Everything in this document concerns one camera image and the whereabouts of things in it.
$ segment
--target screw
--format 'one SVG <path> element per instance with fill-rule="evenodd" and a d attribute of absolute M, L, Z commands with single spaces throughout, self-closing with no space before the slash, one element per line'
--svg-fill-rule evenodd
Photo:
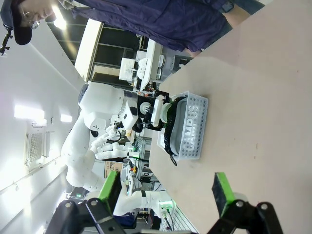
<path fill-rule="evenodd" d="M 242 202 L 242 201 L 238 201 L 237 203 L 236 203 L 236 206 L 237 207 L 242 207 L 244 205 L 244 202 Z"/>
<path fill-rule="evenodd" d="M 268 205 L 267 205 L 267 204 L 262 204 L 262 205 L 261 205 L 261 209 L 266 210 L 267 208 L 268 208 Z"/>

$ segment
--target person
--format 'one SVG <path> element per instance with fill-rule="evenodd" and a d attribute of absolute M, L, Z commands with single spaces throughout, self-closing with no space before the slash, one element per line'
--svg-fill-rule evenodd
<path fill-rule="evenodd" d="M 59 0 L 74 15 L 146 36 L 193 57 L 261 9 L 256 0 Z M 18 44 L 53 13 L 58 0 L 4 0 L 1 18 Z"/>

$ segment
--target black watch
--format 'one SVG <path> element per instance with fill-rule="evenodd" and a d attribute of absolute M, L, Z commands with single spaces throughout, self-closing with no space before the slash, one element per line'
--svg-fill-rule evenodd
<path fill-rule="evenodd" d="M 228 13 L 230 11 L 232 11 L 234 8 L 234 1 L 233 0 L 227 0 L 226 3 L 224 3 L 221 8 L 219 9 L 219 11 L 221 13 Z"/>

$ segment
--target glasses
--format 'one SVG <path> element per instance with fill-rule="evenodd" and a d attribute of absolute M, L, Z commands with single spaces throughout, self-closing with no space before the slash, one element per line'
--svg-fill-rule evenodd
<path fill-rule="evenodd" d="M 28 12 L 25 13 L 23 8 L 21 7 L 21 13 L 22 13 L 22 17 L 23 17 L 24 21 L 29 24 L 29 27 L 31 29 L 38 28 L 38 26 L 40 24 L 40 21 L 34 20 L 35 19 L 35 14 L 33 12 L 28 11 Z"/>

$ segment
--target beige tabletop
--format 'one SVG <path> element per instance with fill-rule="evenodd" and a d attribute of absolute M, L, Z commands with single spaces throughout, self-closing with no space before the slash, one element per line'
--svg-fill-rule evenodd
<path fill-rule="evenodd" d="M 271 202 L 284 233 L 312 233 L 312 1 L 275 0 L 161 86 L 209 99 L 201 158 L 175 167 L 157 147 L 150 167 L 201 233 L 218 219 L 211 187 Z"/>

